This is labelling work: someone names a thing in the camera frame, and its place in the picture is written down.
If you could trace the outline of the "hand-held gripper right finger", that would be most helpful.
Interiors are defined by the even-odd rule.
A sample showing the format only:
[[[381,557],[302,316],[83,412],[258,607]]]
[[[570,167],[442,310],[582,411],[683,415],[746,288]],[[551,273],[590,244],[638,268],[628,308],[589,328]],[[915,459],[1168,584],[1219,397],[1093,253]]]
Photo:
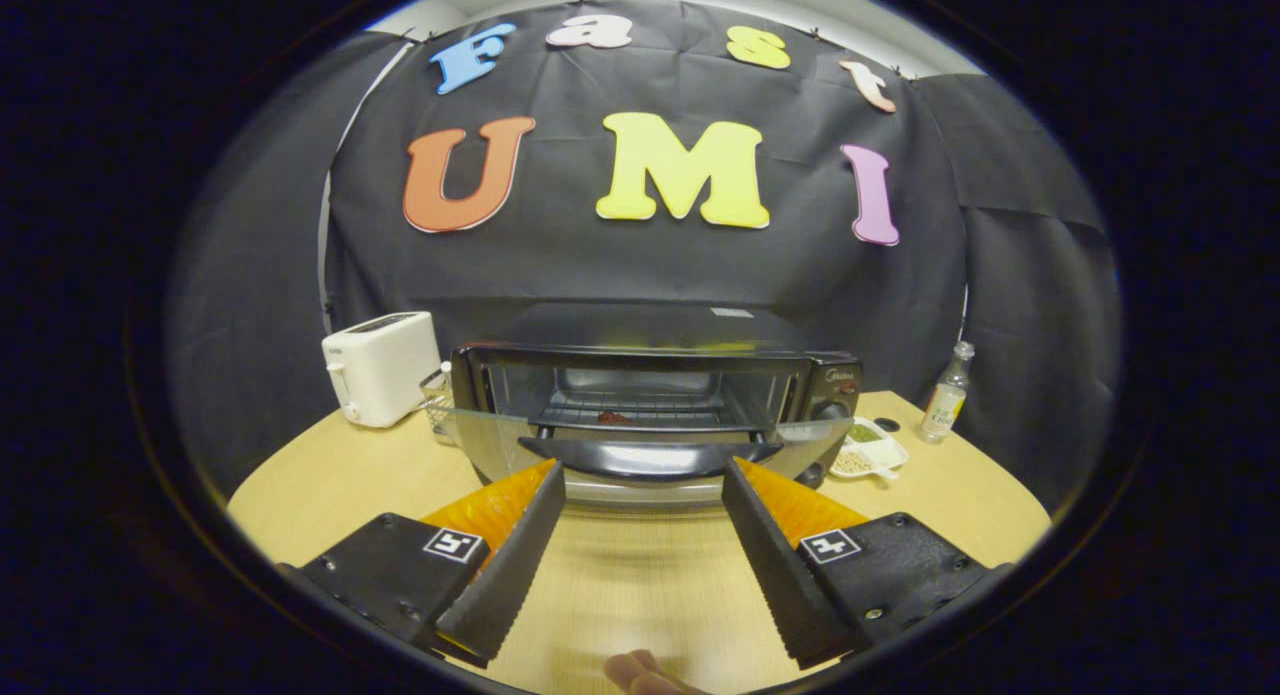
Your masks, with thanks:
[[[987,566],[920,518],[869,518],[733,458],[722,502],[787,655],[806,669],[877,648],[984,596]]]

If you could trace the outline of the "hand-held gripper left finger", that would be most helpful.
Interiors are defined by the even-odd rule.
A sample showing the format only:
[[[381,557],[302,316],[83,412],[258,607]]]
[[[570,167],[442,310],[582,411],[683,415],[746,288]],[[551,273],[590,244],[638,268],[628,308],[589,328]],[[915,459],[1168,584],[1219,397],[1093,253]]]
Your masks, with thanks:
[[[383,513],[282,573],[397,643],[477,668],[497,658],[566,503],[545,459],[422,518]]]

